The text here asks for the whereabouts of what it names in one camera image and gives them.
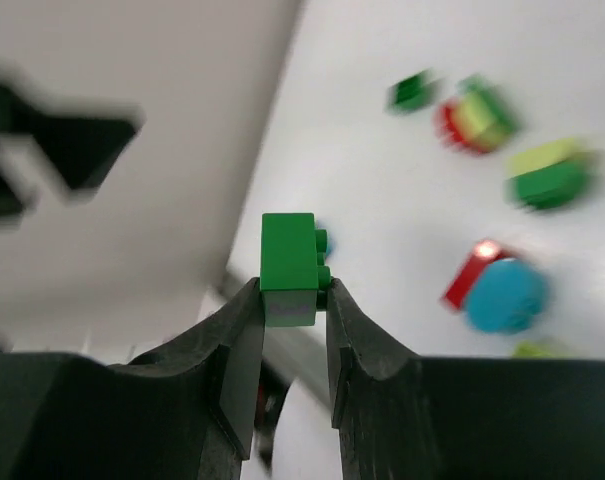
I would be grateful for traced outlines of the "dark green small lego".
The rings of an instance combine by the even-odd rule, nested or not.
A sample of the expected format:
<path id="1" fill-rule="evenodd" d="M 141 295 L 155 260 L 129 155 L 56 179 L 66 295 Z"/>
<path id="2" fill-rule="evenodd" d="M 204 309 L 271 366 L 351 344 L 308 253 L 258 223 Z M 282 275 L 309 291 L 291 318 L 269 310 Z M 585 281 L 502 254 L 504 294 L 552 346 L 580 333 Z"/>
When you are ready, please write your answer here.
<path id="1" fill-rule="evenodd" d="M 315 324 L 332 281 L 326 247 L 327 233 L 312 213 L 262 215 L 260 291 L 266 326 Z"/>

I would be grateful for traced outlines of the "dark green curved lego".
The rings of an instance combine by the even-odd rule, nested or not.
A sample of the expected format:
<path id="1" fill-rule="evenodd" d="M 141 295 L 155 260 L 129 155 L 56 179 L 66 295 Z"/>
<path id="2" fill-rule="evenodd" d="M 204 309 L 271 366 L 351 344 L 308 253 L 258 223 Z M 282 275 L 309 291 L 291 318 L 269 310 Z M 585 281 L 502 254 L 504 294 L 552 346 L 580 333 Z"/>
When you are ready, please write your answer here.
<path id="1" fill-rule="evenodd" d="M 550 166 L 507 181 L 511 200 L 536 210 L 564 207 L 593 186 L 598 161 L 592 152 L 578 152 Z"/>

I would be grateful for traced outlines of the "dark green square lego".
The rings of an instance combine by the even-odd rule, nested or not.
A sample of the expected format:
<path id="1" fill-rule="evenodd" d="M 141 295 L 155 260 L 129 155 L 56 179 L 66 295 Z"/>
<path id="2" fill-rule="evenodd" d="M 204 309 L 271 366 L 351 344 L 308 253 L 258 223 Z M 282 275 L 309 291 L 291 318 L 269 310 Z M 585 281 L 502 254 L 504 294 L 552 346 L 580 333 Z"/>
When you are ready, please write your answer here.
<path id="1" fill-rule="evenodd" d="M 399 80 L 388 89 L 386 109 L 394 114 L 409 114 L 426 108 L 435 101 L 443 81 L 431 70 Z"/>

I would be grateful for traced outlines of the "lime square lego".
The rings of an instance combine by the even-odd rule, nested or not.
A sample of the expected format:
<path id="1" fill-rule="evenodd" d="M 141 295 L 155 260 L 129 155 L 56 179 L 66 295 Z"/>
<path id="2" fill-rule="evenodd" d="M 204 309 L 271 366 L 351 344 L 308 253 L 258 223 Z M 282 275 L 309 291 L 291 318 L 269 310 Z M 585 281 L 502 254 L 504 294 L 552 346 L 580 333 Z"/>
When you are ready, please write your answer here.
<path id="1" fill-rule="evenodd" d="M 565 345 L 554 340 L 525 340 L 519 342 L 513 358 L 572 358 L 574 353 Z"/>

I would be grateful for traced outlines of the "red rectangular lego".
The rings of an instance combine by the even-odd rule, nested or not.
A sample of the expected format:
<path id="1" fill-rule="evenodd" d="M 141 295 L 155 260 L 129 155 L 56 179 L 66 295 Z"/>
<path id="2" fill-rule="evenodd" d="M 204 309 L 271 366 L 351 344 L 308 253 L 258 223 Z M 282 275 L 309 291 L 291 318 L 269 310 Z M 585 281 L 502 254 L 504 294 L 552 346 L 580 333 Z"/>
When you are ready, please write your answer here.
<path id="1" fill-rule="evenodd" d="M 467 296 L 488 266 L 506 259 L 521 259 L 521 256 L 493 239 L 478 241 L 442 295 L 442 302 L 453 312 L 461 311 Z"/>

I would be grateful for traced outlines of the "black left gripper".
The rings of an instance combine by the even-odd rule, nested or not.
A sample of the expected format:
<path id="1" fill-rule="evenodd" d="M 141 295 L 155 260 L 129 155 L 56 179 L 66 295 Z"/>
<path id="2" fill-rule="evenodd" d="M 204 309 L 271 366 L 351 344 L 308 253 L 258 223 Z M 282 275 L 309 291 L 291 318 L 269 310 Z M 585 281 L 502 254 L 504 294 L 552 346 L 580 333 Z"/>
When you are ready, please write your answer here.
<path id="1" fill-rule="evenodd" d="M 0 227 L 18 224 L 35 209 L 39 192 L 6 156 L 6 139 L 30 137 L 74 194 L 96 192 L 137 136 L 134 111 L 45 113 L 37 88 L 15 64 L 0 61 Z"/>

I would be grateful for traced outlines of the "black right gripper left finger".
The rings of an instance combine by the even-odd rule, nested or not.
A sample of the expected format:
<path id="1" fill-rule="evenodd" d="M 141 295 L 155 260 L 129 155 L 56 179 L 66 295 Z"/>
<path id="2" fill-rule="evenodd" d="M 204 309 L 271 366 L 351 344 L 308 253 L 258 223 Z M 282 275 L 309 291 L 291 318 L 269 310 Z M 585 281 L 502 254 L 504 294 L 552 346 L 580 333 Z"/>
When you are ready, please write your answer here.
<path id="1" fill-rule="evenodd" d="M 249 281 L 131 363 L 0 353 L 0 479 L 236 479 L 251 451 L 265 320 Z"/>

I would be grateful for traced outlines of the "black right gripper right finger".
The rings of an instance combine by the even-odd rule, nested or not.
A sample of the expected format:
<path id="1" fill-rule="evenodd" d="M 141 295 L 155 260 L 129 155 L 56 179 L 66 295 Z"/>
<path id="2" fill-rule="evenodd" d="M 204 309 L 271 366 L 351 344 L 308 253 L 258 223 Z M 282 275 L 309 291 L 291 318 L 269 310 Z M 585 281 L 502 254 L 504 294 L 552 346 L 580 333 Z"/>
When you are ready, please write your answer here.
<path id="1" fill-rule="evenodd" d="M 326 300 L 345 478 L 605 479 L 605 361 L 420 356 Z"/>

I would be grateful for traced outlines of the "blue oval lego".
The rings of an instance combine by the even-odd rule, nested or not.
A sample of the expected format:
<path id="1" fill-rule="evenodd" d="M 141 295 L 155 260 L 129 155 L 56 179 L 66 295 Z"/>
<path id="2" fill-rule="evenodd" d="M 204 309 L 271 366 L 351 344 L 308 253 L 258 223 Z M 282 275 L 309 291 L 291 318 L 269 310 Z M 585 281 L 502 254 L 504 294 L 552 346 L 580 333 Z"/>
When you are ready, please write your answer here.
<path id="1" fill-rule="evenodd" d="M 531 327 L 550 297 L 547 277 L 529 263 L 507 258 L 491 263 L 466 296 L 463 310 L 477 330 L 511 334 Z"/>

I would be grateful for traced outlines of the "lime curved lego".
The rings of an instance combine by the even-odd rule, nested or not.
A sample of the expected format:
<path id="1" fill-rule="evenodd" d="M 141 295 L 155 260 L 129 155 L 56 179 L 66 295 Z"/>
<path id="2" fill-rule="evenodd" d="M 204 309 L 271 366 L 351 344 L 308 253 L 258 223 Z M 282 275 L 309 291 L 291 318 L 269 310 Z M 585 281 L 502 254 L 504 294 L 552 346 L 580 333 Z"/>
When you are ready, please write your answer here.
<path id="1" fill-rule="evenodd" d="M 553 140 L 515 154 L 507 163 L 509 178 L 538 171 L 586 153 L 583 142 L 577 138 Z"/>

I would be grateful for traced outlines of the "red half-round lego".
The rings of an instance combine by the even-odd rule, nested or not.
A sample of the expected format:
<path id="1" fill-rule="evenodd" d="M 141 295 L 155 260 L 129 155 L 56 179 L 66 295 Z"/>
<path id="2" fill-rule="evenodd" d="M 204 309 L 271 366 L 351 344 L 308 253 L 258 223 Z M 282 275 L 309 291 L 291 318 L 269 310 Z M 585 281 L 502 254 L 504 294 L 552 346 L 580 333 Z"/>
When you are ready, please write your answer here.
<path id="1" fill-rule="evenodd" d="M 456 108 L 457 102 L 454 100 L 445 101 L 436 108 L 433 120 L 436 136 L 446 145 L 475 154 L 483 155 L 495 151 L 495 147 L 482 146 L 464 136 L 453 120 Z"/>

